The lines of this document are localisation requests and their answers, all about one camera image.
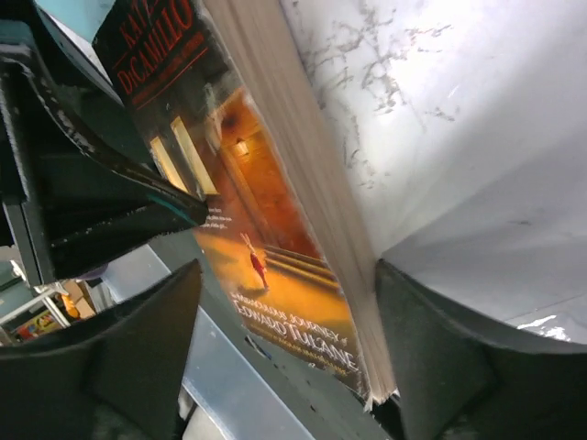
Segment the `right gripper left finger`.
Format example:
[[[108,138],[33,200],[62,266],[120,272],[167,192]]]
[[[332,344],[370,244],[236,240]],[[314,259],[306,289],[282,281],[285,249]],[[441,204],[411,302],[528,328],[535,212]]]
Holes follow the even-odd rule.
[[[201,290],[192,260],[90,319],[2,348],[2,438],[173,438]]]

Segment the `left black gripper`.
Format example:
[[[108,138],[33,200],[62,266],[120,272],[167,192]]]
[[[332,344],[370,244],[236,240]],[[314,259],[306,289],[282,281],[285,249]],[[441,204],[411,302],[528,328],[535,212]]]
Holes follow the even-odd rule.
[[[126,144],[138,140],[88,56],[36,2],[4,1],[1,245],[29,283],[75,278],[205,222],[206,203],[134,162]],[[150,214],[146,192],[177,215]]]

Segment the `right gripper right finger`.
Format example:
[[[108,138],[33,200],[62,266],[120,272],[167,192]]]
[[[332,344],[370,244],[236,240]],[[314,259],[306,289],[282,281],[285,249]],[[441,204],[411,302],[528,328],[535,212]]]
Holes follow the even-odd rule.
[[[496,321],[384,260],[375,276],[407,438],[585,438],[584,345]]]

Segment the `dark orange glossy book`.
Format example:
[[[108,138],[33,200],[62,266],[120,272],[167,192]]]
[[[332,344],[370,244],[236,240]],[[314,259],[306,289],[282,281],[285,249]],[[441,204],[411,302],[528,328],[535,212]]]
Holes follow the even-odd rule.
[[[196,2],[116,1],[92,44],[162,175],[207,203],[194,235],[243,324],[385,401],[393,383],[365,360],[349,295]]]

